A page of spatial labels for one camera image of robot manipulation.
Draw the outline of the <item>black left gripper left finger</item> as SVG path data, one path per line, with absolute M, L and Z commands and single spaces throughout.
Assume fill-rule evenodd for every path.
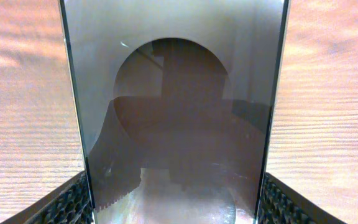
M 2 224 L 92 224 L 85 172 L 80 172 Z

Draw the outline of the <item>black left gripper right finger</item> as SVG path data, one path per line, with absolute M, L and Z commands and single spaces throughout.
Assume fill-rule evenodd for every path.
M 257 224 L 345 224 L 307 198 L 265 173 Z

